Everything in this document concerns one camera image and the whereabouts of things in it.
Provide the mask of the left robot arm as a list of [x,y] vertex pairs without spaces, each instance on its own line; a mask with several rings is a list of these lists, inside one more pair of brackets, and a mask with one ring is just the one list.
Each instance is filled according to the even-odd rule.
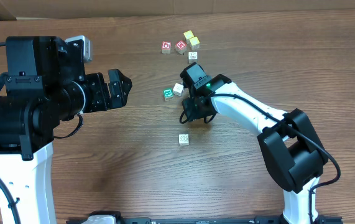
[[8,37],[0,74],[0,209],[4,223],[55,223],[52,193],[54,129],[85,113],[122,108],[131,80],[112,69],[87,74],[84,36]]

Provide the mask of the plain E pretzel block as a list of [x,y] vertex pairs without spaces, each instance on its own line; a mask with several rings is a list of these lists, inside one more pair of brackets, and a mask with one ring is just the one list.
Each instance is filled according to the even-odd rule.
[[188,134],[180,134],[178,139],[180,146],[187,146],[189,145],[189,135]]

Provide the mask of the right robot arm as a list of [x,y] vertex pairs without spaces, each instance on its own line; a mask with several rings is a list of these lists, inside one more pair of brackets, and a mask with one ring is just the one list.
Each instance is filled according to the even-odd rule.
[[189,92],[180,122],[209,123],[217,114],[236,120],[257,138],[266,169],[284,192],[281,223],[324,223],[316,211],[316,188],[329,158],[308,116],[263,104],[230,78],[210,77],[197,63],[180,78]]

